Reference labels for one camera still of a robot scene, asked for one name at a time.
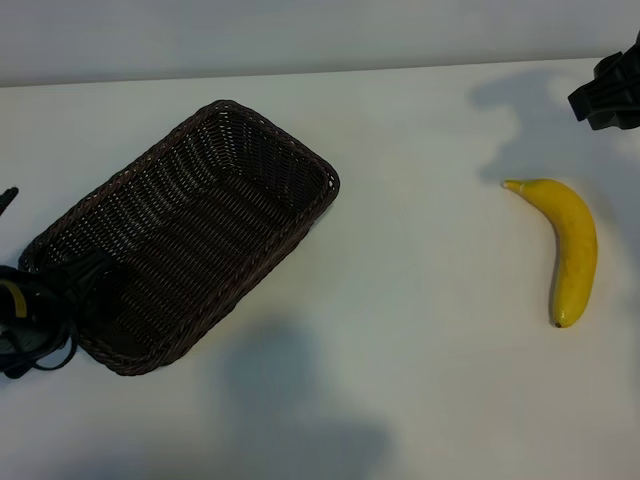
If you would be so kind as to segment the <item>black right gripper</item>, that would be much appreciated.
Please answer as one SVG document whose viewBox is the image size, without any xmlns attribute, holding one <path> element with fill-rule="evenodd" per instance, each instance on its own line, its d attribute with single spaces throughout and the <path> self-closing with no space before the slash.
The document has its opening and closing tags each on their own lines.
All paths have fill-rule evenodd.
<svg viewBox="0 0 640 480">
<path fill-rule="evenodd" d="M 639 43 L 636 42 L 625 52 L 617 52 L 600 60 L 594 68 L 594 77 L 596 79 L 579 87 L 568 97 L 576 118 L 589 118 L 589 125 L 595 131 L 638 128 Z"/>
</svg>

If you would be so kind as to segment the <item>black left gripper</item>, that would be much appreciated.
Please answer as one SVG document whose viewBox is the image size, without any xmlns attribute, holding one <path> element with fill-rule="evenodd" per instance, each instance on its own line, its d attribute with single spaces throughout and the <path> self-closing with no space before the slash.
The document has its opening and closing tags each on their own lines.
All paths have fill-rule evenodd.
<svg viewBox="0 0 640 480">
<path fill-rule="evenodd" d="M 83 300 L 112 264 L 106 251 L 91 249 L 39 272 L 2 266 L 1 329 L 70 329 L 68 300 Z"/>
</svg>

